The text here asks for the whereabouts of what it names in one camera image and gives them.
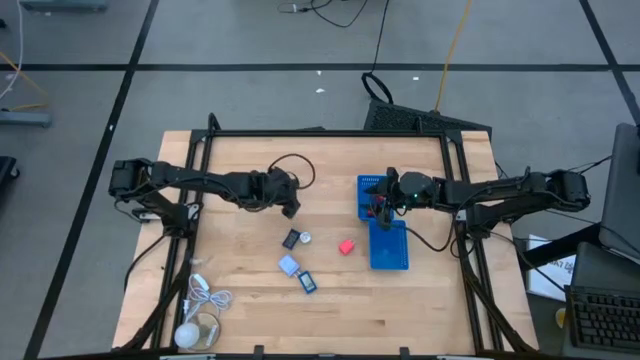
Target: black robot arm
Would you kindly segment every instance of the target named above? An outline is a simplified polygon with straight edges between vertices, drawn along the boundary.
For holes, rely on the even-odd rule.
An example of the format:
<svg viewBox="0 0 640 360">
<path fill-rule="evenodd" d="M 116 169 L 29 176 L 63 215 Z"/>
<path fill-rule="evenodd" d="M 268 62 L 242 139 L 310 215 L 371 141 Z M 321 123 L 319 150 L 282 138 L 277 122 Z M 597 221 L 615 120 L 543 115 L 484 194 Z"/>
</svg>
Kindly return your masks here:
<svg viewBox="0 0 640 360">
<path fill-rule="evenodd" d="M 166 162 L 147 159 L 116 161 L 109 183 L 109 195 L 116 201 L 137 201 L 144 211 L 160 217 L 165 232 L 185 236 L 192 229 L 193 208 L 175 204 L 159 193 L 166 187 L 202 191 L 251 212 L 273 205 L 282 206 L 282 214 L 293 218 L 300 203 L 296 196 L 297 178 L 278 167 L 267 172 L 231 172 L 224 175 L 186 169 Z M 134 211 L 137 216 L 140 210 Z"/>
<path fill-rule="evenodd" d="M 590 203 L 581 174 L 567 170 L 530 172 L 529 168 L 523 176 L 469 184 L 419 172 L 406 172 L 399 178 L 390 167 L 387 176 L 367 193 L 376 195 L 371 210 L 383 229 L 391 226 L 391 211 L 430 208 L 457 214 L 465 210 L 468 231 L 482 238 L 501 221 L 512 223 L 546 209 L 576 212 Z M 480 204 L 492 200 L 504 201 Z"/>
</svg>

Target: white paper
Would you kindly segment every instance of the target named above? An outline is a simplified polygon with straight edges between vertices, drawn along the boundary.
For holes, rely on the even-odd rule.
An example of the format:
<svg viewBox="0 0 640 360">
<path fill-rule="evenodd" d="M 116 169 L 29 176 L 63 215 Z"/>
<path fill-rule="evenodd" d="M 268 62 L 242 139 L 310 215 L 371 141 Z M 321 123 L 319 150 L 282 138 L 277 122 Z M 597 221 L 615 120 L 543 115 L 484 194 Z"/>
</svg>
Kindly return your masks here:
<svg viewBox="0 0 640 360">
<path fill-rule="evenodd" d="M 546 240 L 539 236 L 529 235 L 529 239 L 534 240 Z M 545 245 L 543 241 L 529 241 L 527 248 L 529 250 L 535 249 L 538 246 Z M 571 276 L 573 275 L 573 267 L 576 262 L 576 256 L 567 256 L 564 259 L 552 261 L 546 265 L 540 266 L 538 269 L 545 275 L 549 276 L 558 285 L 564 286 L 571 284 Z M 540 273 L 535 270 L 529 270 L 528 273 L 529 284 L 527 292 L 535 295 L 548 297 L 551 299 L 566 301 L 564 292 L 556 288 L 549 280 L 545 279 Z"/>
</svg>

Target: wooden tabletop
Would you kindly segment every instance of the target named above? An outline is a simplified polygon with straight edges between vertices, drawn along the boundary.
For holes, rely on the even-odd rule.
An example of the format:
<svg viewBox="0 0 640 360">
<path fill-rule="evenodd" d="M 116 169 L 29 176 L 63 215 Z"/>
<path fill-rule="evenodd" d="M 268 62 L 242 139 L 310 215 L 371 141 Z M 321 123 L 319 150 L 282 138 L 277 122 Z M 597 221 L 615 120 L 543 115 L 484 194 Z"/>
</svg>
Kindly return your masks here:
<svg viewBox="0 0 640 360">
<path fill-rule="evenodd" d="M 158 159 L 183 166 L 189 135 L 166 132 Z M 496 179 L 487 134 L 465 132 L 463 139 L 471 181 Z M 211 352 L 250 353 L 262 344 L 267 353 L 398 354 L 399 347 L 407 346 L 416 355 L 473 354 L 459 261 L 448 250 L 433 252 L 409 235 L 409 270 L 373 271 L 368 228 L 356 215 L 359 174 L 383 174 L 393 166 L 401 174 L 444 177 L 438 140 L 217 137 L 208 170 L 265 170 L 291 152 L 308 157 L 317 171 L 313 186 L 298 193 L 302 206 L 293 220 L 282 216 L 280 207 L 256 214 L 214 195 L 204 197 L 193 271 L 212 291 L 226 289 L 234 295 L 231 308 L 221 315 L 221 336 Z M 278 166 L 297 174 L 302 184 L 311 178 L 300 159 L 285 159 Z M 175 201 L 178 191 L 163 194 Z M 446 241 L 451 215 L 413 210 L 402 219 L 435 246 Z M 281 244 L 291 228 L 310 232 L 311 243 L 285 249 Z M 496 231 L 511 235 L 504 224 Z M 136 255 L 160 233 L 159 224 L 143 225 Z M 338 245 L 345 239 L 352 239 L 355 249 L 341 256 Z M 513 246 L 498 237 L 484 244 L 496 304 L 523 339 L 537 347 Z M 156 305 L 167 251 L 168 241 L 132 272 L 114 346 L 129 340 Z M 306 295 L 295 277 L 278 268 L 287 253 L 312 274 L 316 292 Z M 204 311 L 213 311 L 209 306 Z M 480 302 L 478 307 L 485 347 L 490 348 L 486 313 Z M 167 312 L 164 345 L 169 344 L 174 309 Z"/>
</svg>

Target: red block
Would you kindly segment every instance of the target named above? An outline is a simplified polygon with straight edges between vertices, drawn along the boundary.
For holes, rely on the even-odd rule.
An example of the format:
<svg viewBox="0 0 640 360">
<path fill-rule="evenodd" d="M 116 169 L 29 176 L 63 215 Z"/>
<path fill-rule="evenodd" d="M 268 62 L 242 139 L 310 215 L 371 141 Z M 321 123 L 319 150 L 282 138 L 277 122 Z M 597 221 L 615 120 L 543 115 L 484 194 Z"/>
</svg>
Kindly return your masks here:
<svg viewBox="0 0 640 360">
<path fill-rule="evenodd" d="M 353 250 L 354 246 L 355 246 L 355 243 L 353 242 L 353 240 L 348 239 L 343 241 L 340 244 L 340 246 L 338 246 L 338 249 L 340 249 L 340 252 L 342 253 L 342 255 L 349 255 L 351 250 Z"/>
</svg>

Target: blue basket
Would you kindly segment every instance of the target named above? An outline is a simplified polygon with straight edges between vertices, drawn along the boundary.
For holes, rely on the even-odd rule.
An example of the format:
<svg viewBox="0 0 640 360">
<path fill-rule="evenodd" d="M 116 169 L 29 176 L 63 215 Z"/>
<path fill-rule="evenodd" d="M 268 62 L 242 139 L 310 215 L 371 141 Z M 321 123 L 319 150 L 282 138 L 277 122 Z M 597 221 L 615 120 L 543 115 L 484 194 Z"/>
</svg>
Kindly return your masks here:
<svg viewBox="0 0 640 360">
<path fill-rule="evenodd" d="M 389 231 L 382 230 L 375 220 L 369 221 L 369 262 L 374 270 L 409 270 L 409 249 L 405 222 L 391 222 Z"/>
<path fill-rule="evenodd" d="M 358 175 L 358 218 L 360 220 L 367 221 L 374 218 L 367 215 L 367 211 L 371 206 L 371 195 L 364 191 L 378 184 L 380 179 L 385 177 L 385 175 Z"/>
</svg>

